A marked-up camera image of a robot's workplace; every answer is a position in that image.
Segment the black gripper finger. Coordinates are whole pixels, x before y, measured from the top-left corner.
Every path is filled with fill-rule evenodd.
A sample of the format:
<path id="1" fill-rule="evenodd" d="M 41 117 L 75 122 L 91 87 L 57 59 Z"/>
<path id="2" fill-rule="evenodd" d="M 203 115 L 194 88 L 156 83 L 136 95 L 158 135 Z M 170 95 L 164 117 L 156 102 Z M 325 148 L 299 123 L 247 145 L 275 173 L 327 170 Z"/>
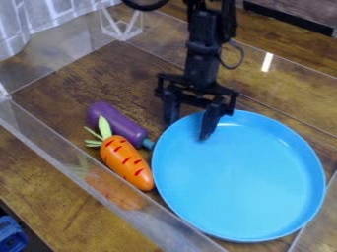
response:
<path id="1" fill-rule="evenodd" d="M 212 104 L 203 115 L 202 120 L 202 130 L 200 130 L 200 140 L 204 141 L 215 129 L 218 120 L 222 116 L 222 106 Z"/>
<path id="2" fill-rule="evenodd" d="M 163 120 L 167 125 L 176 122 L 180 116 L 180 100 L 174 91 L 163 93 Z"/>

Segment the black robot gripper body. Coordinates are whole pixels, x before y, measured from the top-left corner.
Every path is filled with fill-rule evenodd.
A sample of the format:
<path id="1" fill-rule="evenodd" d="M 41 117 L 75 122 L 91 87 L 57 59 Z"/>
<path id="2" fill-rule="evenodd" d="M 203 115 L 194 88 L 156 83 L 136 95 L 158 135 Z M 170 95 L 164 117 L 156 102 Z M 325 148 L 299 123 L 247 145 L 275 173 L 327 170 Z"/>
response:
<path id="1" fill-rule="evenodd" d="M 159 73 L 155 95 L 162 98 L 166 90 L 174 91 L 180 100 L 192 106 L 208 108 L 222 106 L 222 115 L 233 114 L 238 92 L 216 83 L 216 71 L 220 61 L 220 46 L 187 43 L 187 58 L 182 75 Z"/>

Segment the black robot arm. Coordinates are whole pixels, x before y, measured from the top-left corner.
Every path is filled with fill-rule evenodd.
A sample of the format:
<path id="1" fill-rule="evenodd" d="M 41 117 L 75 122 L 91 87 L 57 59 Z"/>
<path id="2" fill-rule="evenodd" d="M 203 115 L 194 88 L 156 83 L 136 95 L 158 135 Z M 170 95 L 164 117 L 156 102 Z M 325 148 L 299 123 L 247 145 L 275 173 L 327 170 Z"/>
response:
<path id="1" fill-rule="evenodd" d="M 218 66 L 231 70 L 241 64 L 226 65 L 220 59 L 222 45 L 235 36 L 234 0 L 220 0 L 220 10 L 207 8 L 206 0 L 187 0 L 188 32 L 187 58 L 182 75 L 159 73 L 155 95 L 163 101 L 163 119 L 171 125 L 180 115 L 180 104 L 206 110 L 200 140 L 215 129 L 219 118 L 233 115 L 239 92 L 216 82 Z"/>

